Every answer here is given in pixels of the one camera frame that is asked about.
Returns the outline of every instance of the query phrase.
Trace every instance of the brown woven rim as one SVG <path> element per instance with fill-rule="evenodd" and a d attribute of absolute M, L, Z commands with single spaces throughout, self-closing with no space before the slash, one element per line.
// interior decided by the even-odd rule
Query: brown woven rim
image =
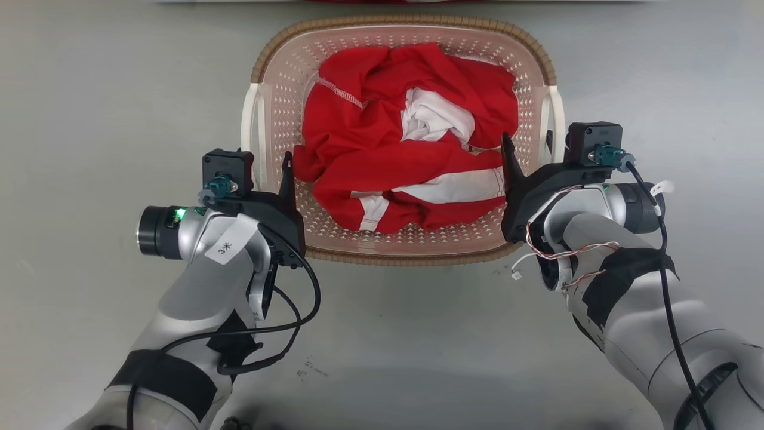
<path fill-rule="evenodd" d="M 265 69 L 276 51 L 289 39 L 301 34 L 326 30 L 329 28 L 347 28 L 367 25 L 441 25 L 444 27 L 470 28 L 474 30 L 491 31 L 505 34 L 519 41 L 526 47 L 541 67 L 544 84 L 547 86 L 557 85 L 555 68 L 549 55 L 533 36 L 520 27 L 506 22 L 493 19 L 469 18 L 454 15 L 361 15 L 343 18 L 312 19 L 303 21 L 283 29 L 279 34 L 265 45 L 252 70 L 253 83 L 263 80 Z M 365 265 L 396 265 L 396 266 L 432 266 L 432 265 L 457 265 L 476 262 L 489 262 L 508 256 L 521 247 L 519 243 L 505 243 L 494 249 L 481 252 L 467 252 L 450 256 L 370 256 L 356 252 L 340 252 L 327 249 L 306 247 L 306 255 L 314 259 L 322 259 L 333 262 L 347 262 Z"/>
<path fill-rule="evenodd" d="M 289 39 L 309 31 L 326 30 L 329 28 L 347 28 L 367 25 L 401 25 L 401 24 L 419 24 L 419 25 L 440 25 L 443 27 L 470 28 L 473 30 L 491 31 L 493 33 L 505 34 L 517 41 L 533 54 L 536 62 L 541 67 L 544 76 L 544 84 L 547 86 L 557 85 L 557 76 L 555 68 L 552 66 L 552 60 L 549 55 L 533 36 L 520 27 L 506 22 L 496 21 L 494 19 L 469 18 L 465 16 L 454 15 L 360 15 L 343 18 L 312 19 L 299 22 L 284 28 L 273 39 L 270 39 L 252 70 L 253 83 L 259 83 L 263 80 L 265 67 L 270 62 L 272 56 L 279 47 Z"/>

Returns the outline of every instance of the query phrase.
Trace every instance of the white handle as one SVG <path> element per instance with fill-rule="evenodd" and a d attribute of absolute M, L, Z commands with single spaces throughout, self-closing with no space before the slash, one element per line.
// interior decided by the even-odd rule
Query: white handle
<path fill-rule="evenodd" d="M 255 154 L 255 163 L 252 165 L 252 178 L 256 190 L 262 190 L 265 185 L 265 99 L 263 89 L 259 83 L 250 83 L 247 95 L 244 96 L 244 107 L 241 110 L 241 150 Z M 257 147 L 253 148 L 252 130 L 257 120 Z"/>
<path fill-rule="evenodd" d="M 555 135 L 552 142 L 552 163 L 562 163 L 565 157 L 565 111 L 562 108 L 562 97 L 557 86 L 549 86 L 549 99 L 552 101 L 552 114 L 555 116 Z"/>

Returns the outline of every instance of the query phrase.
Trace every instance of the white label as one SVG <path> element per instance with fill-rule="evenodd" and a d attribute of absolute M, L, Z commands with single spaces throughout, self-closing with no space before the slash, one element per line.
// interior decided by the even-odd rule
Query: white label
<path fill-rule="evenodd" d="M 671 181 L 660 181 L 650 190 L 650 194 L 655 197 L 660 193 L 673 193 L 674 183 Z"/>
<path fill-rule="evenodd" d="M 258 221 L 240 213 L 236 221 L 204 255 L 220 264 L 228 264 L 257 232 Z"/>

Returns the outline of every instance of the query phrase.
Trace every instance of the black cable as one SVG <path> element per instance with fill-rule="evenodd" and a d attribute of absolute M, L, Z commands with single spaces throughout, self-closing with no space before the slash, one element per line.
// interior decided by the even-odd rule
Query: black cable
<path fill-rule="evenodd" d="M 647 197 L 650 199 L 650 203 L 654 207 L 658 207 L 658 201 L 656 198 L 650 194 L 650 189 L 645 184 L 645 181 L 642 179 L 642 176 L 639 174 L 639 172 L 636 170 L 636 167 L 630 163 L 626 162 L 626 168 L 631 171 L 632 175 L 634 176 L 634 179 L 636 179 L 637 184 L 639 184 L 639 187 L 642 188 L 642 191 L 644 191 L 645 194 L 647 194 Z M 706 428 L 706 430 L 714 430 L 714 423 L 711 422 L 711 417 L 708 416 L 708 412 L 706 412 L 705 404 L 703 403 L 703 400 L 701 398 L 701 394 L 698 391 L 698 385 L 695 383 L 694 379 L 692 378 L 692 373 L 690 373 L 690 366 L 687 364 L 687 358 L 685 357 L 685 352 L 681 348 L 681 342 L 679 341 L 679 335 L 676 331 L 676 321 L 674 320 L 674 310 L 671 305 L 671 296 L 669 295 L 669 277 L 666 275 L 666 267 L 665 267 L 665 257 L 666 257 L 666 246 L 669 244 L 669 235 L 666 232 L 666 225 L 663 220 L 663 214 L 658 215 L 658 225 L 661 229 L 661 265 L 660 265 L 660 274 L 661 274 L 661 290 L 663 293 L 663 307 L 666 311 L 666 320 L 668 322 L 668 332 L 671 334 L 671 340 L 674 344 L 674 351 L 676 352 L 676 358 L 679 362 L 679 366 L 681 367 L 681 372 L 685 376 L 685 381 L 687 382 L 687 387 L 690 389 L 690 397 L 692 398 L 692 402 L 695 404 L 695 407 L 698 409 L 698 414 L 701 417 L 701 421 L 703 422 L 703 426 Z"/>
<path fill-rule="evenodd" d="M 173 342 L 170 342 L 169 344 L 162 347 L 160 350 L 163 353 L 167 353 L 167 351 L 173 349 L 174 347 L 177 347 L 182 344 L 186 344 L 188 342 L 192 342 L 194 340 L 199 339 L 209 339 L 210 337 L 217 337 L 217 336 L 236 336 L 241 334 L 262 334 L 262 333 L 274 333 L 277 331 L 287 331 L 294 329 L 294 332 L 292 333 L 292 337 L 290 338 L 289 343 L 286 345 L 286 347 L 281 351 L 281 353 L 276 354 L 272 357 L 269 357 L 264 360 L 256 361 L 254 363 L 245 364 L 243 366 L 237 366 L 233 367 L 233 370 L 245 368 L 247 369 L 246 372 L 252 372 L 255 370 L 263 369 L 267 366 L 270 366 L 273 363 L 276 363 L 278 360 L 281 360 L 283 356 L 289 352 L 290 348 L 292 347 L 292 344 L 294 344 L 294 340 L 297 336 L 297 333 L 299 332 L 299 328 L 305 324 L 307 324 L 310 320 L 312 320 L 316 314 L 319 313 L 319 308 L 321 307 L 321 287 L 319 285 L 319 279 L 316 277 L 316 273 L 313 271 L 313 267 L 310 266 L 308 261 L 303 257 L 303 255 L 300 253 L 300 251 L 294 247 L 288 240 L 284 239 L 283 236 L 281 236 L 279 233 L 276 233 L 273 231 L 270 227 L 265 226 L 262 223 L 259 223 L 257 225 L 257 229 L 265 236 L 267 239 L 270 239 L 271 242 L 281 242 L 284 244 L 288 250 L 294 254 L 294 256 L 299 260 L 300 264 L 303 265 L 303 269 L 305 269 L 305 272 L 308 274 L 308 277 L 310 278 L 310 281 L 313 285 L 313 308 L 310 310 L 310 312 L 305 316 L 304 318 L 300 319 L 299 317 L 299 311 L 297 310 L 297 306 L 295 306 L 294 302 L 292 302 L 287 295 L 285 295 L 277 286 L 274 285 L 274 291 L 280 295 L 286 303 L 292 308 L 292 310 L 295 312 L 295 315 L 297 316 L 297 319 L 293 323 L 289 324 L 283 324 L 283 325 L 277 325 L 273 327 L 256 327 L 256 328 L 248 328 L 247 330 L 238 330 L 238 331 L 211 331 L 208 333 L 199 333 L 199 334 L 192 334 L 191 336 L 181 337 L 178 340 L 175 340 Z M 266 362 L 268 360 L 272 360 L 273 362 L 270 364 L 263 365 L 263 362 Z M 127 404 L 127 430 L 134 430 L 133 427 L 133 414 L 135 410 L 135 397 L 138 394 L 138 385 L 133 384 L 130 387 L 130 394 L 128 395 L 128 404 Z"/>

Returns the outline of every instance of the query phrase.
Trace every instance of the laundry basket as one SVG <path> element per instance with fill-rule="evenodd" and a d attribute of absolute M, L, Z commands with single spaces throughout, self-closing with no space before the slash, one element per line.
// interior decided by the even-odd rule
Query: laundry basket
<path fill-rule="evenodd" d="M 515 75 L 520 126 L 513 140 L 526 174 L 550 161 L 562 161 L 565 119 L 555 71 L 541 44 L 527 32 L 478 18 L 367 15 L 295 24 L 277 34 L 261 52 L 241 115 L 241 149 L 255 155 L 257 186 L 263 191 L 278 190 L 284 152 L 303 142 L 305 101 L 324 60 L 353 47 L 433 42 L 447 54 L 498 64 Z M 554 118 L 551 127 L 550 109 Z M 553 131 L 551 148 L 546 145 L 547 129 Z M 504 206 L 472 224 L 435 231 L 409 225 L 397 234 L 385 235 L 338 226 L 313 198 L 311 184 L 297 181 L 296 195 L 297 209 L 305 220 L 307 255 L 317 259 L 371 265 L 447 265 L 490 261 L 519 247 L 503 240 Z"/>

